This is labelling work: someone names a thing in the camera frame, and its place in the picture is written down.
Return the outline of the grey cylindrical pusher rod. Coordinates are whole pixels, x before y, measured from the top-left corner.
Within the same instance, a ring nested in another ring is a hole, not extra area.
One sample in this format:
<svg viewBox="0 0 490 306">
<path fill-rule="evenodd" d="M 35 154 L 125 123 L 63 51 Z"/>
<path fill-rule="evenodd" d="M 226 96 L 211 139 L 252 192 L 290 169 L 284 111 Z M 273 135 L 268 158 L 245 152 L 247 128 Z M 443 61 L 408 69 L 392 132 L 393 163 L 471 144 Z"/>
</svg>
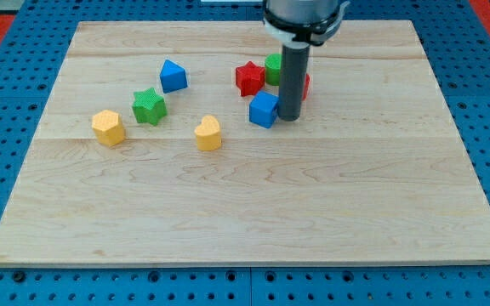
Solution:
<svg viewBox="0 0 490 306">
<path fill-rule="evenodd" d="M 286 122 L 299 119 L 310 48 L 282 47 L 278 116 Z"/>
</svg>

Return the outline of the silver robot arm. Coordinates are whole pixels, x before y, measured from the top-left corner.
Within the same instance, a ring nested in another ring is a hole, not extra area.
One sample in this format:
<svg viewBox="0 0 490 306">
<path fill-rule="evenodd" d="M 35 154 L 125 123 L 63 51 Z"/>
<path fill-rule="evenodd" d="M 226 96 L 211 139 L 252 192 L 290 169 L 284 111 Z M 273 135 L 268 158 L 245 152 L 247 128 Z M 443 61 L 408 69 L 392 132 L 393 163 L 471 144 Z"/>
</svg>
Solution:
<svg viewBox="0 0 490 306">
<path fill-rule="evenodd" d="M 264 0 L 265 29 L 282 44 L 278 116 L 283 121 L 300 117 L 310 48 L 335 35 L 349 6 L 340 0 Z"/>
</svg>

